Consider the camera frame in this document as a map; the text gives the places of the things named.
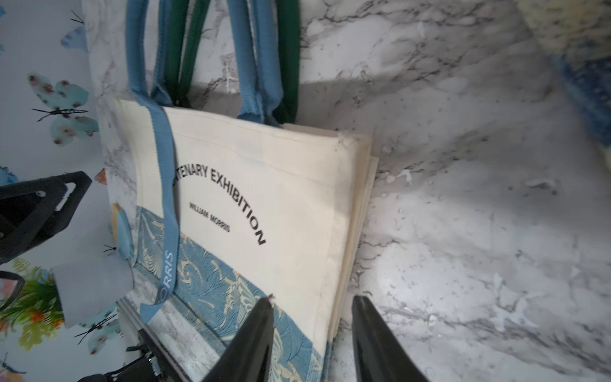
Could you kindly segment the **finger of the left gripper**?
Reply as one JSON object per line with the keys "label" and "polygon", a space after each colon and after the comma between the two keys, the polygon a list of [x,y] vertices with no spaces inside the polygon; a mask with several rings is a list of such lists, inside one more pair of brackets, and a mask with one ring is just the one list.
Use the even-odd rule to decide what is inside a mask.
{"label": "finger of the left gripper", "polygon": [[1,263],[66,229],[92,179],[83,171],[1,188]]}

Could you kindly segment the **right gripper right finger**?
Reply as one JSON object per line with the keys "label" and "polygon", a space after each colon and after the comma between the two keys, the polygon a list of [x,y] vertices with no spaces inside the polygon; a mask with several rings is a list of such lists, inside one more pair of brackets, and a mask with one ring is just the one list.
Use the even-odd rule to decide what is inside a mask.
{"label": "right gripper right finger", "polygon": [[352,314],[358,381],[427,382],[368,297],[353,298]]}

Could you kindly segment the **cream bag green handles floral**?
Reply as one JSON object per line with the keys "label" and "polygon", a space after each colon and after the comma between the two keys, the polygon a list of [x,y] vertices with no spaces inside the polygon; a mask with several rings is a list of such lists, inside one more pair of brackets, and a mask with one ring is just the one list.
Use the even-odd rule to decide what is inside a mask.
{"label": "cream bag green handles floral", "polygon": [[[200,35],[209,3],[174,1],[169,13],[165,86],[173,105],[187,108]],[[280,127],[298,111],[301,19],[297,1],[230,1],[239,74],[239,119]]]}

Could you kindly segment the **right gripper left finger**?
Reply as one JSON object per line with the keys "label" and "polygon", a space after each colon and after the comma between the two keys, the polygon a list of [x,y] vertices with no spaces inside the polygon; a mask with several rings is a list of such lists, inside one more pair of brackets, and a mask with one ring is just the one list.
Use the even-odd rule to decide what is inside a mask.
{"label": "right gripper left finger", "polygon": [[269,297],[259,299],[219,361],[210,381],[268,381],[274,343],[274,313]]}

